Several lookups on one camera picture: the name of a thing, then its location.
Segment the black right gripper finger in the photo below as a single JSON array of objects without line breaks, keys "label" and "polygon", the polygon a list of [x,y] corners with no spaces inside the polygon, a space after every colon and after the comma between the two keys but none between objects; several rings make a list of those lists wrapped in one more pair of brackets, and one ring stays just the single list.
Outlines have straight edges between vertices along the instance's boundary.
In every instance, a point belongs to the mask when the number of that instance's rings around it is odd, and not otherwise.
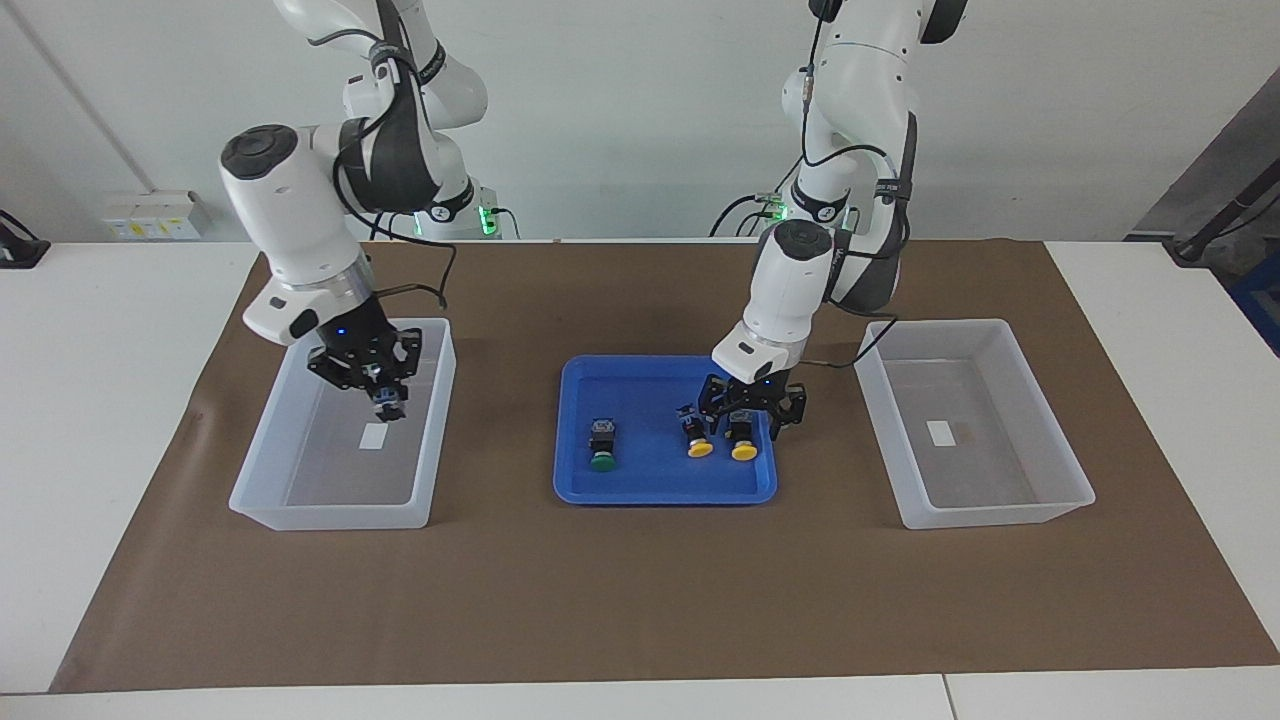
[{"label": "black right gripper finger", "polygon": [[419,369],[422,351],[422,332],[419,328],[397,331],[396,343],[388,355],[385,387],[385,420],[404,419],[404,405],[410,397],[406,384]]},{"label": "black right gripper finger", "polygon": [[307,369],[338,389],[361,389],[376,411],[385,404],[381,384],[387,374],[387,355],[376,350],[334,354],[324,346],[307,355]]}]

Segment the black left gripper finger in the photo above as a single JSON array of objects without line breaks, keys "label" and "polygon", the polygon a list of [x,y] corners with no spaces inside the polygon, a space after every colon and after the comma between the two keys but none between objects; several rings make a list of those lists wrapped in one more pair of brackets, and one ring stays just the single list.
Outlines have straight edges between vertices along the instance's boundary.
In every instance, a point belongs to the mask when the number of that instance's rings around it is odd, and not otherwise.
[{"label": "black left gripper finger", "polygon": [[732,423],[732,416],[742,411],[741,389],[742,383],[736,378],[707,375],[698,396],[698,411],[710,434],[718,436],[722,421]]},{"label": "black left gripper finger", "polygon": [[762,410],[769,418],[769,437],[777,441],[783,428],[803,421],[806,410],[805,386],[765,387]]}]

